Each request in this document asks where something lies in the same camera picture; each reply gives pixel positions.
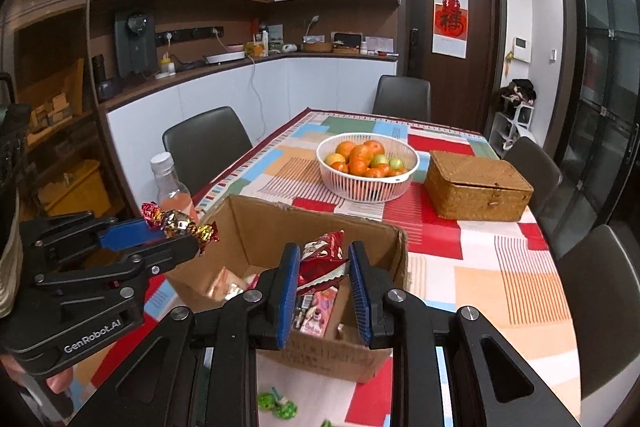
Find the pink snack package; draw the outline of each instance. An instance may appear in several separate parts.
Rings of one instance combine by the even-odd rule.
[[[314,293],[311,308],[305,314],[300,331],[315,337],[324,337],[338,290],[334,286]]]

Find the white bottle cap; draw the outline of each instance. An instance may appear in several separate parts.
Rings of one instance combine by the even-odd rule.
[[[161,152],[151,158],[151,170],[154,174],[166,174],[174,168],[174,157],[170,152]]]

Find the lower cabinet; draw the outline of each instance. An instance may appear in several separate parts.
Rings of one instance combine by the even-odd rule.
[[[281,58],[201,76],[128,103],[107,118],[120,164],[140,205],[156,199],[149,160],[164,151],[162,133],[169,127],[228,105],[256,145],[307,107],[371,113],[383,74],[396,74],[396,63]]]

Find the wicker box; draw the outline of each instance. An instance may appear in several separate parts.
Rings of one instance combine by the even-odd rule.
[[[460,221],[518,221],[533,187],[508,162],[431,152],[424,187],[438,216]]]

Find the green candy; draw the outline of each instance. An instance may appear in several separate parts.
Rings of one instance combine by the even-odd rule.
[[[260,393],[258,395],[258,407],[260,409],[264,409],[266,411],[271,411],[276,409],[278,406],[278,402],[275,397],[271,393]]]
[[[287,402],[273,411],[274,415],[283,420],[290,420],[298,413],[298,406],[293,402]]]

